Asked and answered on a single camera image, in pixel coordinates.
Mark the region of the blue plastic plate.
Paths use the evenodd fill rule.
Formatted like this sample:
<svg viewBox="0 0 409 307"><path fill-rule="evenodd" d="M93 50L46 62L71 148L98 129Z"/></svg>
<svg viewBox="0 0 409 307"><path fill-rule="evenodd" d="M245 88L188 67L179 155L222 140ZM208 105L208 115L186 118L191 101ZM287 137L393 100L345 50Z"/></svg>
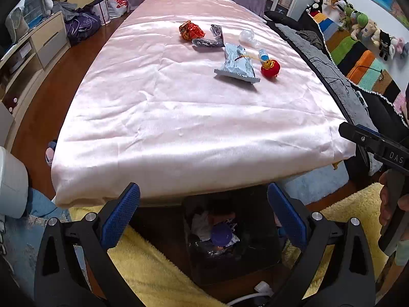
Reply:
<svg viewBox="0 0 409 307"><path fill-rule="evenodd" d="M227 223L217 223L211 228L211 241L217 247L226 247L232 238L232 229Z"/></svg>

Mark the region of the white tissue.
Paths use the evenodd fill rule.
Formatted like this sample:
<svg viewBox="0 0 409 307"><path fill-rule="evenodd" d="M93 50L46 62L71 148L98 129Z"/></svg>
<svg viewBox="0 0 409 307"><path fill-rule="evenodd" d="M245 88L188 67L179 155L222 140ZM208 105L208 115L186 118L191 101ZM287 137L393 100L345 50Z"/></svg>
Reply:
<svg viewBox="0 0 409 307"><path fill-rule="evenodd" d="M208 212L204 211L201 214L194 215L192 219L191 232L199 237L201 241L211 239L211 226L209 224L208 215Z"/></svg>

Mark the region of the blue white torn wrapper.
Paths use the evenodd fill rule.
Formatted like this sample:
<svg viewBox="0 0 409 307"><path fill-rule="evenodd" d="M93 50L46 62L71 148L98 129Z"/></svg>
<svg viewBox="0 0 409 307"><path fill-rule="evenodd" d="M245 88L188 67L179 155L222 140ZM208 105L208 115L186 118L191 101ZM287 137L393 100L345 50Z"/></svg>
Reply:
<svg viewBox="0 0 409 307"><path fill-rule="evenodd" d="M266 49L259 49L259 59L262 63L269 61L269 55Z"/></svg>

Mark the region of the black trash bin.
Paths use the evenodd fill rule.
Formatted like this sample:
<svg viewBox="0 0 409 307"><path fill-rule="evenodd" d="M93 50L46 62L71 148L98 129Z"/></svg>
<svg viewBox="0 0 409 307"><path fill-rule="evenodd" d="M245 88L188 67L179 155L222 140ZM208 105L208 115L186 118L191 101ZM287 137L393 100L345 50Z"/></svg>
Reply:
<svg viewBox="0 0 409 307"><path fill-rule="evenodd" d="M208 285L277 264L281 246L264 184L182 202L194 282Z"/></svg>

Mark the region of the grey sofa cover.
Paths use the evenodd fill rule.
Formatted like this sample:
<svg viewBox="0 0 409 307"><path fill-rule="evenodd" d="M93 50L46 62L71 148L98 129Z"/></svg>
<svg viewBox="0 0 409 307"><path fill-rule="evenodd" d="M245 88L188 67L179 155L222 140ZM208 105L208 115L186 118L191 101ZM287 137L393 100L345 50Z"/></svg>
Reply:
<svg viewBox="0 0 409 307"><path fill-rule="evenodd" d="M307 14L303 14L302 18L304 21L299 23L279 13L268 12L264 16L267 25L295 49L326 87L343 116L336 119L331 130L342 145L352 146L352 142L341 137L338 132L341 123L360 125L372 132L377 132L377 127L369 116L362 92L347 80L329 58L319 26Z"/></svg>

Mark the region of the yellow fluffy rug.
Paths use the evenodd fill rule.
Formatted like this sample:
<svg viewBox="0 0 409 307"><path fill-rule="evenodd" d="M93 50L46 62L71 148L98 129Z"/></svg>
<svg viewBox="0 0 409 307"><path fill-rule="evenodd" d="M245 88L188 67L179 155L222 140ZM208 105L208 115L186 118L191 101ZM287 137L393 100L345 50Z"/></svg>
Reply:
<svg viewBox="0 0 409 307"><path fill-rule="evenodd" d="M321 211L330 220L346 220L355 216L362 221L376 277L381 275L388 261L378 246L381 189L379 182L360 191L347 183L306 206L310 211ZM146 306L225 306L229 300L253 291L260 281L278 290L300 255L297 248L287 244L281 253L281 261L270 267L198 286L178 268L178 265L187 265L187 252L177 248L175 239L167 245L152 245L146 237L147 233L139 234L127 227L119 244L108 252L126 283Z"/></svg>

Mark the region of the colourful striped knitted blanket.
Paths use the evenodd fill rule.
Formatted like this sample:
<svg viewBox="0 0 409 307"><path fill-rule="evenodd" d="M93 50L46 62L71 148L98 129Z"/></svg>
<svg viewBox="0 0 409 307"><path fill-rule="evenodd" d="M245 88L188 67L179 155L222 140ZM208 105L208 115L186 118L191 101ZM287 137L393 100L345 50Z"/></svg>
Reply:
<svg viewBox="0 0 409 307"><path fill-rule="evenodd" d="M346 30L320 12L311 19L318 25L331 60L353 84L385 97L398 112L402 112L405 95L388 73L386 66L360 41L352 39Z"/></svg>

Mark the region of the white round stool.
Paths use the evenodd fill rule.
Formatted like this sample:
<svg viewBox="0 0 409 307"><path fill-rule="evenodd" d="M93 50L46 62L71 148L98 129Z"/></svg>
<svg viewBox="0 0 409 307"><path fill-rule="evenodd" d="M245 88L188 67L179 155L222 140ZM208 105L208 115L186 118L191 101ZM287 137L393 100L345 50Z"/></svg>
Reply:
<svg viewBox="0 0 409 307"><path fill-rule="evenodd" d="M28 200L28 172L25 165L1 147L1 214L21 218Z"/></svg>

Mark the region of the row of plush toys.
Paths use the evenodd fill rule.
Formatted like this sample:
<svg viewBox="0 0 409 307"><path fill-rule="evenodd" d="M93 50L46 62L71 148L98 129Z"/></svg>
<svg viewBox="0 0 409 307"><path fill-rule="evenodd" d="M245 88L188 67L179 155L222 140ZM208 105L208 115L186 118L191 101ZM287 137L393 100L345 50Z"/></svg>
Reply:
<svg viewBox="0 0 409 307"><path fill-rule="evenodd" d="M379 56L387 61L395 56L405 59L408 57L408 42L402 37L395 37L383 31L379 25L366 14L354 8L348 0L314 0L307 5L306 12L310 16L324 16L322 6L329 6L337 10L341 25L336 30L347 31L352 40L370 40L379 49Z"/></svg>

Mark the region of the pink satin tablecloth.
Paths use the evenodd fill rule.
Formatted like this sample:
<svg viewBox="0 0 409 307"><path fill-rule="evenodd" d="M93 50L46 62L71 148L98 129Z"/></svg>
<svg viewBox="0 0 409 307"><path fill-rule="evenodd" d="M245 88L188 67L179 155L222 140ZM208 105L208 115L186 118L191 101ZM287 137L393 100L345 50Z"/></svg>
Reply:
<svg viewBox="0 0 409 307"><path fill-rule="evenodd" d="M222 49L198 49L179 27L242 30L280 64L254 85L216 75ZM130 182L145 205L272 182L354 156L338 132L346 115L276 32L231 0L145 0L97 55L58 136L57 206L95 206Z"/></svg>

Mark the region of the red lantern ornament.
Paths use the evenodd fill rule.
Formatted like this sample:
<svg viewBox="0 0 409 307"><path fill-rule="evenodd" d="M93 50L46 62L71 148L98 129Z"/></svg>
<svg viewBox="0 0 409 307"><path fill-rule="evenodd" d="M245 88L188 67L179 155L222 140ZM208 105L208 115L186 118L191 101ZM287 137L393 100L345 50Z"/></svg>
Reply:
<svg viewBox="0 0 409 307"><path fill-rule="evenodd" d="M281 65L274 59L261 62L261 74L267 78L276 78L280 72Z"/></svg>

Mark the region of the silver snack bag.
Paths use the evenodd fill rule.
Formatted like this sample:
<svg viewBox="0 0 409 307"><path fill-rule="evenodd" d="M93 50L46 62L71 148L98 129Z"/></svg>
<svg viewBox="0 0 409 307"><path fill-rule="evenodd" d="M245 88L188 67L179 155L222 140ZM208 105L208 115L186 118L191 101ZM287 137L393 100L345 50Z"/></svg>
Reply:
<svg viewBox="0 0 409 307"><path fill-rule="evenodd" d="M225 62L218 69L214 69L217 75L222 75L251 84L260 82L256 77L250 57L241 45L225 44Z"/></svg>

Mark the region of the wooden tv cabinet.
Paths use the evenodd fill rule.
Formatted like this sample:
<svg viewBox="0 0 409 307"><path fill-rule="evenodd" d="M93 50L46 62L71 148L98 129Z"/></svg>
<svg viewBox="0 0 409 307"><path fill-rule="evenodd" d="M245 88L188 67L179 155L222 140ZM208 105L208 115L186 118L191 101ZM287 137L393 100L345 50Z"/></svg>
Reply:
<svg viewBox="0 0 409 307"><path fill-rule="evenodd" d="M62 12L30 30L1 58L1 146L11 150L26 111L71 47Z"/></svg>

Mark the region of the small clear plastic wrap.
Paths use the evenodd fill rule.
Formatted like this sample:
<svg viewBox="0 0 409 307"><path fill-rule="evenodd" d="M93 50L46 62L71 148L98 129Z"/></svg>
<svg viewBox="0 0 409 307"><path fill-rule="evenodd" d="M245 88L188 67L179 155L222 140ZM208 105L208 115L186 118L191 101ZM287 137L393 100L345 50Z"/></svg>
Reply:
<svg viewBox="0 0 409 307"><path fill-rule="evenodd" d="M253 30L242 30L239 35L239 42L252 48L257 48L259 45Z"/></svg>

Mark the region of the purple bag on floor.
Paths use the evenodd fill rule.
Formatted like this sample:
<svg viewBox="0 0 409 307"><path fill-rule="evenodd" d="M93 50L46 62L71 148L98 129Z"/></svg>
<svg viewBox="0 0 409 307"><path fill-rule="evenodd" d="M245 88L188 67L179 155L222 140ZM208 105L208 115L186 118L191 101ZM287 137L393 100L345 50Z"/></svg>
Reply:
<svg viewBox="0 0 409 307"><path fill-rule="evenodd" d="M71 46L85 41L100 28L100 18L93 13L79 13L65 24L66 34Z"/></svg>

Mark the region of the crumpled red foil wrapper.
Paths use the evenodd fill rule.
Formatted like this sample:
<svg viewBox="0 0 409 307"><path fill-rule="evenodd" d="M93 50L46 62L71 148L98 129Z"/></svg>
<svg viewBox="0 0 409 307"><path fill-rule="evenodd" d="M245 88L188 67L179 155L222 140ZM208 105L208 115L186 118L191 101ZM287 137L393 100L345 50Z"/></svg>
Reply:
<svg viewBox="0 0 409 307"><path fill-rule="evenodd" d="M179 26L179 34L183 40L191 42L195 39L200 39L205 36L205 32L191 20L185 21Z"/></svg>

